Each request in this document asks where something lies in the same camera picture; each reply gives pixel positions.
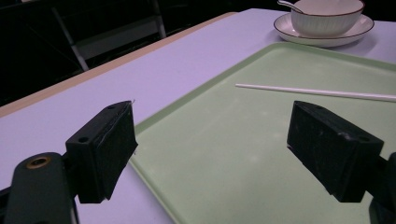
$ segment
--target white tabletop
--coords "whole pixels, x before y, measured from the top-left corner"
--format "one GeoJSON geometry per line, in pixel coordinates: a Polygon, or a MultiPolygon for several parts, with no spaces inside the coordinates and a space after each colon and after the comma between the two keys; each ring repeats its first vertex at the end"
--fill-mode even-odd
{"type": "MultiPolygon", "coordinates": [[[[251,54],[283,41],[274,20],[285,13],[236,13],[0,118],[0,189],[9,187],[15,166],[24,159],[42,152],[64,154],[64,142],[105,106],[135,100],[134,122],[139,123],[251,54]]],[[[396,63],[394,40],[396,22],[376,21],[362,40],[331,50],[396,63]]],[[[81,223],[172,222],[129,165],[110,201],[78,203],[78,212],[81,223]]]]}

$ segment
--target screw hole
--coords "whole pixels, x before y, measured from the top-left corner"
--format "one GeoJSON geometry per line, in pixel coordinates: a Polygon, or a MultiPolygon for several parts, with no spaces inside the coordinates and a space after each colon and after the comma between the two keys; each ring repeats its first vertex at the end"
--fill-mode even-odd
{"type": "Polygon", "coordinates": [[[81,138],[78,139],[78,141],[79,141],[80,143],[88,142],[88,140],[89,140],[88,137],[81,137],[81,138]]]}
{"type": "Polygon", "coordinates": [[[26,164],[28,169],[37,169],[50,163],[50,157],[34,158],[26,164]]]}

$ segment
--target plastic tray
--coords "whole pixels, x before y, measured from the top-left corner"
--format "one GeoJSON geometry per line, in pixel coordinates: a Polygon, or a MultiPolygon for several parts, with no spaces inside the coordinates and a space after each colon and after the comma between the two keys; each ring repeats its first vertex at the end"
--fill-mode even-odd
{"type": "Polygon", "coordinates": [[[396,104],[235,83],[396,94],[396,64],[292,43],[271,45],[136,126],[133,167],[176,223],[370,223],[286,148],[295,100],[324,106],[396,148],[396,104]]]}

